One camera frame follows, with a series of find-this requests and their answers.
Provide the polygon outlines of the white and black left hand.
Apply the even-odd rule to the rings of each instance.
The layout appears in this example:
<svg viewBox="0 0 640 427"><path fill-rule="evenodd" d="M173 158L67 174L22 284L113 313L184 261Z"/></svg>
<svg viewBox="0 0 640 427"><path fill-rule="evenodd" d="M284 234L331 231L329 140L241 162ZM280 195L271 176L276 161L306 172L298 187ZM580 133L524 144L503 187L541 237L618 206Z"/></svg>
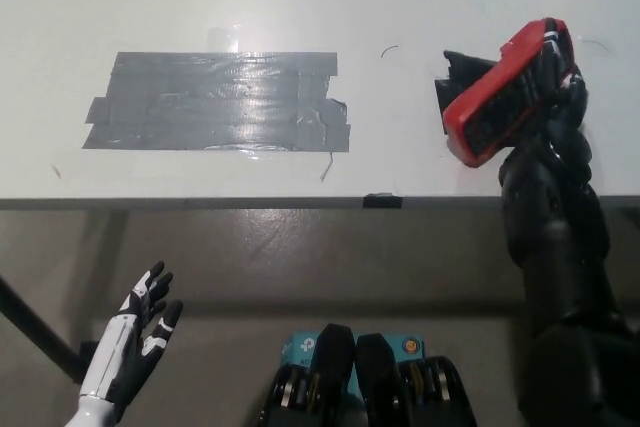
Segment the white and black left hand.
<svg viewBox="0 0 640 427"><path fill-rule="evenodd" d="M165 301L173 274L157 262L125 297L103 333L80 395L126 407L163 356L183 303Z"/></svg>

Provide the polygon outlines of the black right hand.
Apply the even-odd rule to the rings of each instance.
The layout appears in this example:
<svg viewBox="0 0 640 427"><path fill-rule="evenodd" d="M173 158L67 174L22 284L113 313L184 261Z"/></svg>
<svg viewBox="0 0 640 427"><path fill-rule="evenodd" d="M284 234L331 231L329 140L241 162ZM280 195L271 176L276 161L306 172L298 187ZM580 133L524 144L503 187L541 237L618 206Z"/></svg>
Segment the black right hand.
<svg viewBox="0 0 640 427"><path fill-rule="evenodd" d="M581 131L589 97L586 82L575 62L568 29L551 17L542 23L542 46L532 64L539 106L503 143L512 151L499 170L501 185L516 158L525 153L535 155L560 177L579 183L591 179L591 148Z"/></svg>

